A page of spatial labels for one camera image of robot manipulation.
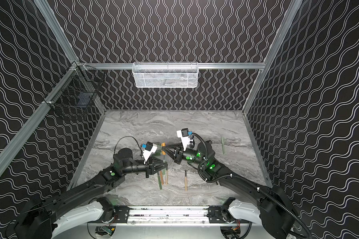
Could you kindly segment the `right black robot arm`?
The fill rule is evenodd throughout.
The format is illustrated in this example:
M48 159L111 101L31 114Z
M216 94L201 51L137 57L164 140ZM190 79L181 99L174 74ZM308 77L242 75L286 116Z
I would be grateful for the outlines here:
M180 143L163 146L162 151L177 164L183 160L196 164L200 177L206 183L217 182L251 200L259 210L262 226L274 238L285 239L288 235L298 239L312 238L310 229L297 216L290 199L281 188L269 188L236 174L215 159L215 151L208 141L200 142L197 149L184 148Z

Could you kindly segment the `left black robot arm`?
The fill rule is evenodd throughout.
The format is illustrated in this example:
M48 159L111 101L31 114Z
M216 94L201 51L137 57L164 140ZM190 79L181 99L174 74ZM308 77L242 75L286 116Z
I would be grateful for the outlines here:
M28 201L6 234L18 239L53 239L87 222L112 223L116 219L114 206L104 194L123 183L127 174L145 173L149 177L168 166L156 157L134 160L129 148L119 150L113 159L110 166L75 188L44 200Z

